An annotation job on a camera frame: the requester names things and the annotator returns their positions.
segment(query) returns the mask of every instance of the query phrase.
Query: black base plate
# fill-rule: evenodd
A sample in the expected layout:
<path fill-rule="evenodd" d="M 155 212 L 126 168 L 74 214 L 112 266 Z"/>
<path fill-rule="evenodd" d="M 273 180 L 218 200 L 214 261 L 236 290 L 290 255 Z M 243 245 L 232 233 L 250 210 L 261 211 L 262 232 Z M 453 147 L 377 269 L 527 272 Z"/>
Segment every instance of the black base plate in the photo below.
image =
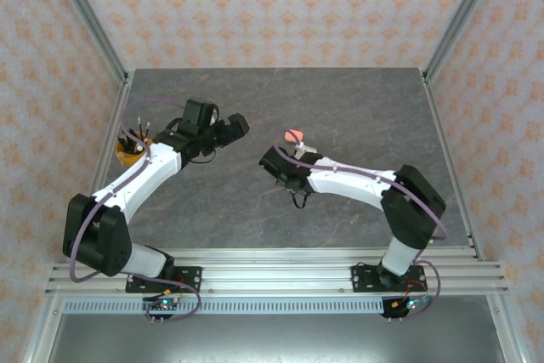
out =
<path fill-rule="evenodd" d="M 174 278 L 172 281 L 183 282 L 194 287 L 198 292 L 201 291 L 202 267 L 174 267 Z M 126 293 L 161 293 L 170 289 L 177 292 L 179 289 L 174 285 L 160 284 L 158 282 L 149 282 L 134 277 L 132 282 L 127 281 L 125 286 Z"/>
<path fill-rule="evenodd" d="M 421 265 L 412 265 L 396 288 L 388 288 L 380 282 L 376 265 L 357 264 L 351 267 L 351 284 L 354 292 L 406 292 L 408 281 L 419 281 L 427 288 L 425 269 Z M 410 293 L 412 292 L 425 292 L 425 289 L 414 285 L 410 288 Z"/>

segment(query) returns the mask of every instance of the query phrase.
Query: pen holder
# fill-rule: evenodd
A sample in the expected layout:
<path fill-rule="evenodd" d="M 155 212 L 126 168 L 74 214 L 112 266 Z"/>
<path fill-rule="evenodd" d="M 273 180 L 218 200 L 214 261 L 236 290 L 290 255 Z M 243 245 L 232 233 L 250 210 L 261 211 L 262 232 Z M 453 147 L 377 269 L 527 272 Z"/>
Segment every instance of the pen holder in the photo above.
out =
<path fill-rule="evenodd" d="M 139 138 L 142 137 L 142 135 L 140 134 L 140 132 L 136 132 L 136 134 L 138 135 Z M 147 145 L 151 145 L 153 143 L 153 141 L 151 139 L 147 139 Z M 117 156 L 117 159 L 119 159 L 119 162 L 123 165 L 123 166 L 128 166 L 128 167 L 131 167 L 134 163 L 136 163 L 140 157 L 142 157 L 142 155 L 145 154 L 145 150 L 142 150 L 140 153 L 138 154 L 133 154 L 133 153 L 127 153 L 125 152 L 123 149 L 122 149 L 122 146 L 121 144 L 119 143 L 119 141 L 116 142 L 116 156 Z"/>

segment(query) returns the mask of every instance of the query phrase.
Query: gray marble surface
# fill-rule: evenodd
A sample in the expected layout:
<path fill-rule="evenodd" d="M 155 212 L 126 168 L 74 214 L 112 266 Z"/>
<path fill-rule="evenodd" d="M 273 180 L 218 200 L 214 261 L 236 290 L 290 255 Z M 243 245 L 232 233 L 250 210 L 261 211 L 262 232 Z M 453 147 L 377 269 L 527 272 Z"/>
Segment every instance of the gray marble surface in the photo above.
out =
<path fill-rule="evenodd" d="M 134 242 L 155 247 L 386 247 L 383 214 L 339 196 L 312 195 L 304 210 L 259 165 L 283 130 L 304 131 L 308 145 L 334 160 L 373 169 L 419 168 L 447 202 L 447 241 L 467 234 L 438 134 L 416 69 L 137 70 L 128 102 L 213 99 L 222 117 L 240 112 L 251 130 L 218 150 L 207 165 L 189 165 L 164 183 L 130 224 Z M 182 112 L 145 104 L 128 116 L 151 121 L 151 135 Z M 112 159 L 108 181 L 125 168 Z"/>

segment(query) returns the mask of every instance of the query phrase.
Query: wall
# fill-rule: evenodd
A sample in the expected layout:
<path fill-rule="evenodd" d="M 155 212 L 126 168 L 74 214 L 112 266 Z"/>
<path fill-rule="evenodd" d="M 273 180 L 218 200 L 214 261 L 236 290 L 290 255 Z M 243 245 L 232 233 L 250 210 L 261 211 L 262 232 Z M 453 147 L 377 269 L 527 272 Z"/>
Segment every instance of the wall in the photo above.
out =
<path fill-rule="evenodd" d="M 0 360 L 19 362 L 117 81 L 70 0 L 0 2 Z"/>
<path fill-rule="evenodd" d="M 485 255 L 544 356 L 544 0 L 481 0 L 433 85 Z"/>
<path fill-rule="evenodd" d="M 90 0 L 135 68 L 418 66 L 461 0 Z"/>

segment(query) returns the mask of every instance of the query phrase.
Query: gray surface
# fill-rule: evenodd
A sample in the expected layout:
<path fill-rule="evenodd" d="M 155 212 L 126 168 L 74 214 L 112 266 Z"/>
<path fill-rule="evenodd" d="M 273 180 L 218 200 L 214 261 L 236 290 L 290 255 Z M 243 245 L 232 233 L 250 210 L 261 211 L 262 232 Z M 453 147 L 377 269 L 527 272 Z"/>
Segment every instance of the gray surface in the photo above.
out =
<path fill-rule="evenodd" d="M 304 210 L 258 166 L 282 130 L 304 131 L 308 145 L 334 160 L 373 169 L 417 166 L 445 198 L 450 239 L 467 245 L 450 176 L 417 69 L 137 70 L 129 102 L 213 99 L 223 117 L 235 112 L 250 133 L 218 151 L 213 163 L 189 165 L 164 183 L 130 224 L 135 242 L 156 247 L 386 247 L 391 233 L 374 207 L 313 195 Z M 151 135 L 181 112 L 146 104 Z M 124 168 L 111 161 L 108 181 Z"/>
<path fill-rule="evenodd" d="M 51 363 L 501 363 L 484 297 L 441 298 L 427 315 L 196 315 L 165 326 L 143 316 L 65 315 Z"/>

